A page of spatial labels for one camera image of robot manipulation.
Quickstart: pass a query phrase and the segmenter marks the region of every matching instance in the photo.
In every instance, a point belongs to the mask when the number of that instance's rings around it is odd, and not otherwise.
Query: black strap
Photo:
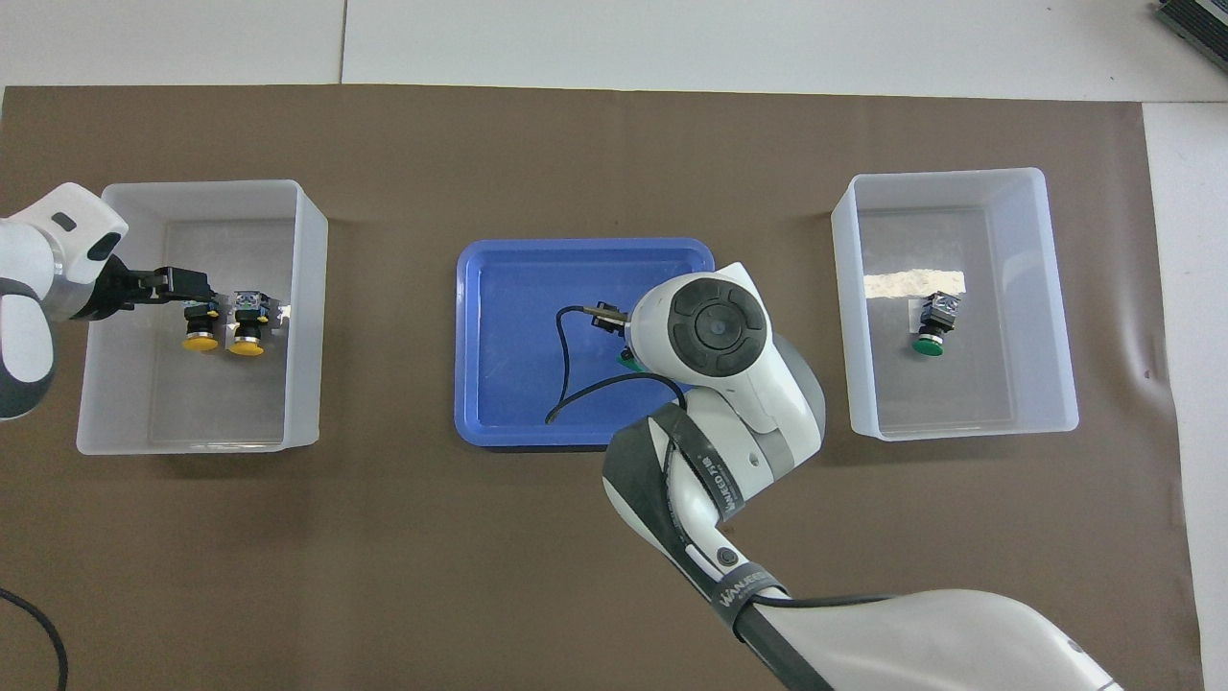
[[[648,426],[648,419],[640,419],[610,439],[602,476],[656,538],[669,561],[707,598],[712,579],[686,555],[688,540],[669,509],[666,480]]]
[[[768,588],[785,589],[776,581],[776,577],[768,573],[768,569],[755,562],[747,562],[725,574],[725,578],[712,587],[712,593],[710,593],[712,609],[716,610],[716,616],[721,617],[725,626],[737,635],[733,625],[738,621],[742,609],[755,594]]]
[[[695,471],[721,514],[721,523],[729,520],[747,506],[729,466],[685,411],[666,405],[650,417],[673,439],[678,452]]]

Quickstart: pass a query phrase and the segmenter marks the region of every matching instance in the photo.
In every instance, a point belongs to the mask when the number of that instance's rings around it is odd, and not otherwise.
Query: green push button
[[[623,366],[624,368],[631,372],[643,372],[643,368],[640,367],[640,363],[635,360],[635,356],[631,355],[630,349],[624,349],[623,352],[619,353],[618,365]]]
[[[917,338],[912,341],[912,350],[922,356],[937,358],[942,355],[942,342],[930,338]]]

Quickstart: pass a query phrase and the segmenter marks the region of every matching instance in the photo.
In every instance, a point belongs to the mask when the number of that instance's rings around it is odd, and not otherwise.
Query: white floor
[[[1146,102],[1206,687],[1228,690],[1228,75],[1146,0],[0,2],[0,87],[339,81]]]

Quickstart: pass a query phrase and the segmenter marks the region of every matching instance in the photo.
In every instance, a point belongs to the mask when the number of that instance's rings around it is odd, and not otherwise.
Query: white plastic bin
[[[182,349],[183,304],[138,304],[90,324],[82,454],[278,452],[319,438],[328,220],[289,179],[112,184],[130,269],[205,271],[211,287],[290,306],[265,353]]]
[[[831,212],[849,407],[887,442],[1078,425],[1044,174],[858,174]],[[911,349],[919,307],[962,298],[946,352]]]

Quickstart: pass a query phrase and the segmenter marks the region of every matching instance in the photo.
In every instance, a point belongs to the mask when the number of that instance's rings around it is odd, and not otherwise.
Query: yellow push button
[[[209,335],[192,335],[183,339],[183,349],[185,351],[204,353],[205,351],[212,351],[216,347],[217,339]]]
[[[258,344],[252,342],[251,340],[236,341],[233,345],[231,345],[230,351],[236,356],[247,356],[249,358],[254,358],[264,353],[264,349],[260,349]]]

